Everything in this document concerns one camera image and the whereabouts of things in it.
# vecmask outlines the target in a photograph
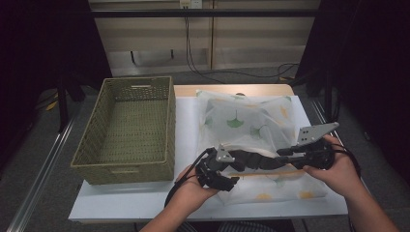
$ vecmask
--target basket handle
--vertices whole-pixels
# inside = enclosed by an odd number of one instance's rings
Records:
[[[139,167],[138,166],[132,166],[132,167],[111,167],[109,168],[109,171],[112,174],[132,174],[132,173],[139,173]]]

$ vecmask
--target forearm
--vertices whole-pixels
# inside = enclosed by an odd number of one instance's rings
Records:
[[[365,188],[356,189],[354,196],[345,199],[350,219],[358,232],[398,231]]]
[[[188,215],[188,213],[181,212],[178,207],[168,205],[154,219],[145,225],[141,231],[176,231],[178,226],[184,222]]]

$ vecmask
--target electrical cord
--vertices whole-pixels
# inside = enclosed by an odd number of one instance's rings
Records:
[[[224,82],[214,79],[212,77],[206,76],[206,74],[214,74],[214,73],[235,73],[235,74],[241,74],[241,75],[247,75],[247,76],[251,76],[251,77],[256,77],[256,78],[273,78],[273,77],[278,77],[286,72],[288,72],[290,69],[292,69],[295,66],[299,66],[298,63],[289,63],[289,64],[282,64],[278,67],[277,70],[277,74],[273,74],[273,75],[256,75],[256,74],[250,74],[250,73],[245,73],[245,72],[234,72],[234,71],[212,71],[212,72],[200,72],[195,64],[193,63],[193,59],[192,59],[192,53],[191,53],[191,47],[190,47],[190,21],[188,20],[187,17],[185,17],[185,25],[186,25],[186,47],[187,47],[187,51],[186,51],[186,58],[187,58],[187,63],[188,66],[190,68],[190,70],[193,73],[199,74],[204,78],[207,79],[211,79],[214,80],[218,83],[224,84]],[[284,72],[280,72],[280,68],[282,68],[283,66],[290,66],[289,68],[287,68]]]

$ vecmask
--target metal bracket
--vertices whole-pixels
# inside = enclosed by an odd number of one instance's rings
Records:
[[[226,150],[224,149],[223,145],[220,144],[217,151],[217,161],[218,162],[234,162],[235,158],[233,158]]]
[[[305,146],[310,143],[314,143],[325,134],[334,131],[338,127],[338,123],[322,124],[312,127],[301,128],[299,131],[297,147]]]

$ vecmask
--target power outlet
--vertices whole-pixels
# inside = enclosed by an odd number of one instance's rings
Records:
[[[190,0],[190,7],[192,9],[202,9],[202,0]]]

